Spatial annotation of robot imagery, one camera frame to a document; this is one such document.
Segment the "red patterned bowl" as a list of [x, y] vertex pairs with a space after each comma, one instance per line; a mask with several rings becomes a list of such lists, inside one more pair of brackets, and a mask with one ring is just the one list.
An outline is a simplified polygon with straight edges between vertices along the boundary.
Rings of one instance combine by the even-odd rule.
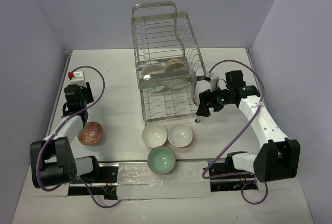
[[103, 127], [99, 123], [95, 121], [89, 121], [77, 133], [77, 138], [81, 144], [92, 146], [97, 144], [102, 139], [103, 133]]

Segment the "white bowl beige outside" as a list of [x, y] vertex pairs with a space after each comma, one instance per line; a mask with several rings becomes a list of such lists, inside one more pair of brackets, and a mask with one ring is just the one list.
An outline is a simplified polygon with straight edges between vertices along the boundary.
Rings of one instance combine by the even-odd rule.
[[165, 71], [167, 73], [181, 71], [186, 67], [183, 58], [171, 58], [166, 62]]

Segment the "steel two-tier dish rack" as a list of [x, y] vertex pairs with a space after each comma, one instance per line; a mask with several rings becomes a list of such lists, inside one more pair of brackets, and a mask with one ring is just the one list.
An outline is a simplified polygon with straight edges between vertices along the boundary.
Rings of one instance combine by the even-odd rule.
[[[206, 68], [187, 11], [179, 11], [172, 1], [136, 4], [131, 11], [131, 28], [144, 123], [193, 117], [199, 105], [197, 83], [204, 79]], [[171, 58], [183, 58], [186, 67], [167, 73], [165, 65]], [[160, 62], [164, 72], [143, 76], [143, 65], [151, 60]], [[173, 79], [188, 84], [172, 90], [167, 82]], [[166, 88], [150, 93], [147, 88], [151, 82], [161, 82]]]

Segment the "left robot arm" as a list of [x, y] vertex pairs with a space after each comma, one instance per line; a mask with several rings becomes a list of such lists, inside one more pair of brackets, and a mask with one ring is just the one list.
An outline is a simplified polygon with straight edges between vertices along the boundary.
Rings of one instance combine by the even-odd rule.
[[35, 188], [50, 191], [66, 183], [77, 183], [78, 178], [92, 183], [101, 177], [95, 156], [75, 159], [71, 141], [88, 122], [87, 105], [94, 102], [90, 84], [69, 84], [64, 89], [66, 102], [62, 119], [56, 130], [41, 141], [30, 144], [32, 182]]

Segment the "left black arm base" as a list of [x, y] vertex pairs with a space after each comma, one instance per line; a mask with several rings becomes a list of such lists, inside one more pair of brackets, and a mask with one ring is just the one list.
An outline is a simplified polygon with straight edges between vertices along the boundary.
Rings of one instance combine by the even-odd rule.
[[[94, 196], [102, 196], [105, 200], [118, 200], [118, 167], [118, 164], [101, 163], [97, 175], [93, 177], [82, 175], [80, 178], [89, 186]], [[67, 195], [86, 196], [90, 194], [86, 186], [80, 180], [77, 180], [69, 185]]]

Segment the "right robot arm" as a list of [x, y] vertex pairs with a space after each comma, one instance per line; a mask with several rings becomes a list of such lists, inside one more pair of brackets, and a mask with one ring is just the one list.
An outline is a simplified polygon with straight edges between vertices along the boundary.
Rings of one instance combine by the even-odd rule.
[[226, 74], [226, 88], [218, 85], [219, 77], [208, 72], [205, 80], [210, 88], [199, 93], [198, 117], [209, 117], [210, 110], [219, 112], [226, 105], [235, 105], [248, 119], [246, 127], [252, 127], [259, 141], [258, 154], [245, 151], [227, 154], [226, 174], [231, 178], [242, 172], [254, 174], [261, 183], [294, 178], [297, 175], [300, 143], [289, 139], [282, 132], [262, 102], [262, 92], [256, 86], [247, 85], [241, 70]]

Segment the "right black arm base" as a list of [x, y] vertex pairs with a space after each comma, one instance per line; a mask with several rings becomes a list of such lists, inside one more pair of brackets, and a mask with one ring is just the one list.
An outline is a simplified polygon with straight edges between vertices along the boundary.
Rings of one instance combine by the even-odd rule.
[[234, 167], [232, 157], [244, 152], [232, 152], [227, 154], [224, 161], [217, 161], [209, 169], [209, 176], [217, 176], [218, 178], [210, 179], [211, 192], [222, 191], [240, 191], [245, 187], [245, 190], [257, 190], [256, 179], [253, 174], [249, 172], [237, 170]]

